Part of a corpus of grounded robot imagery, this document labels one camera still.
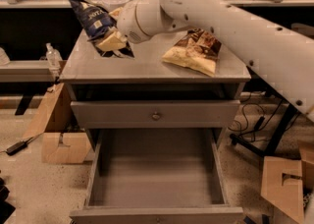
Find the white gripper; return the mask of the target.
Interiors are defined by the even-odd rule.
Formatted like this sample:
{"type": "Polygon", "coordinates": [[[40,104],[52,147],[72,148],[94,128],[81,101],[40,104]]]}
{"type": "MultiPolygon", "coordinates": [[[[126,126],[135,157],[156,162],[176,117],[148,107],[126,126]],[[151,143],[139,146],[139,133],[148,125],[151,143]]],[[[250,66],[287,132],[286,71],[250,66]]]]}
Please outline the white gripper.
{"type": "Polygon", "coordinates": [[[109,13],[117,21],[117,28],[100,33],[95,46],[103,51],[125,48],[127,39],[131,43],[150,40],[159,33],[172,33],[189,28],[184,22],[174,20],[162,9],[160,0],[132,0],[124,8],[109,13]]]}

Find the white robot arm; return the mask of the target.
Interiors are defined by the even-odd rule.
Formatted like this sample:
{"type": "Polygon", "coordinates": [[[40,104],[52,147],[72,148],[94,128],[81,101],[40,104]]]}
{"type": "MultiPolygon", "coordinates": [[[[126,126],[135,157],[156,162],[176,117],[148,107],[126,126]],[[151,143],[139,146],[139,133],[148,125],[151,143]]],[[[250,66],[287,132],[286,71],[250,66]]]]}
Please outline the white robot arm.
{"type": "Polygon", "coordinates": [[[314,121],[314,42],[224,0],[132,0],[118,31],[131,43],[166,32],[202,28],[314,121]]]}

